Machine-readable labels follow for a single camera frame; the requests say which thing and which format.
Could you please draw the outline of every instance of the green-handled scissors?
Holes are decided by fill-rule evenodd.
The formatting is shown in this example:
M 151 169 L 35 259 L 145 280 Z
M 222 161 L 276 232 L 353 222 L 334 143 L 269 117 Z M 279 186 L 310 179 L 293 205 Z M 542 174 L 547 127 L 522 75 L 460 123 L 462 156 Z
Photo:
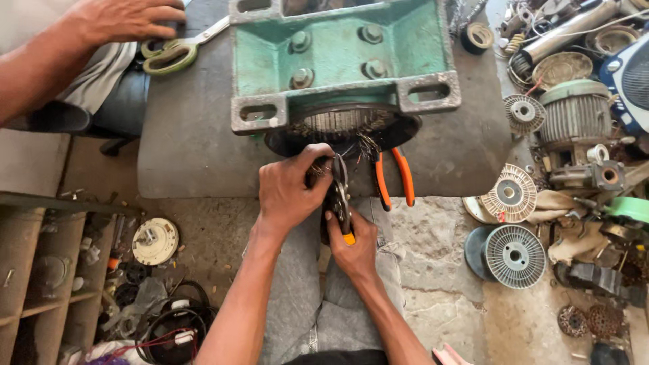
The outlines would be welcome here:
M 229 25 L 230 16 L 226 16 L 196 37 L 168 40 L 156 51 L 150 48 L 154 40 L 144 41 L 140 47 L 147 59 L 143 65 L 144 71 L 149 75 L 167 75 L 184 69 L 196 60 L 199 45 L 211 40 Z

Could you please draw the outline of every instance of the blue fan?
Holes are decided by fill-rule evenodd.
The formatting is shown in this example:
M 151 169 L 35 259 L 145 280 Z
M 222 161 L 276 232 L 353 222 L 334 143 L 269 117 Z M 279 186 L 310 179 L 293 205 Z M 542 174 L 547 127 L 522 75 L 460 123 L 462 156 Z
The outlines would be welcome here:
M 611 110 L 634 136 L 649 132 L 649 34 L 608 58 L 600 79 L 613 95 Z

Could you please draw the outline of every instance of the gray pants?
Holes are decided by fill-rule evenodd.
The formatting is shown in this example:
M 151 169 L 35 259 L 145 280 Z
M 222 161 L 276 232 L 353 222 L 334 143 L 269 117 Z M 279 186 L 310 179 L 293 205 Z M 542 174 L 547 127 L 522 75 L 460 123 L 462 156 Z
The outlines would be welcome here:
M 403 316 L 405 298 L 398 267 L 403 253 L 393 241 L 389 217 L 377 198 L 351 203 L 379 228 L 376 270 Z M 333 257 L 321 296 L 317 264 L 321 214 L 317 209 L 289 233 L 282 246 L 268 302 L 260 364 L 283 364 L 318 351 L 382 349 L 365 305 Z

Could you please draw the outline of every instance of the wrist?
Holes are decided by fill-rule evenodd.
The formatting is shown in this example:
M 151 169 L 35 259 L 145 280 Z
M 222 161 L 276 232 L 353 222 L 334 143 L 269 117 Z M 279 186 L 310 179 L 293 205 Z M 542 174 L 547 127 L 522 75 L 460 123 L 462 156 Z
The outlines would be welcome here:
M 378 288 L 383 285 L 383 281 L 378 276 L 376 270 L 359 271 L 350 273 L 347 276 L 349 276 L 352 285 L 359 291 L 363 288 Z
M 98 32 L 93 22 L 80 14 L 76 8 L 65 13 L 58 26 L 64 34 L 74 38 L 73 41 L 83 47 L 98 48 L 108 43 L 107 37 Z
M 287 234 L 288 232 L 284 232 L 260 214 L 250 231 L 249 251 L 257 247 L 264 247 L 279 255 Z

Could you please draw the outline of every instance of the pink object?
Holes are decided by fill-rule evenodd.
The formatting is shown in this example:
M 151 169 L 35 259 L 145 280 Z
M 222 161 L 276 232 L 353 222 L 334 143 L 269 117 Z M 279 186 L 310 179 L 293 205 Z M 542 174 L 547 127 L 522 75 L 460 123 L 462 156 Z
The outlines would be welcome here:
M 433 355 L 435 355 L 443 365 L 473 365 L 464 361 L 464 359 L 459 356 L 449 344 L 444 344 L 444 349 L 442 351 L 433 349 Z

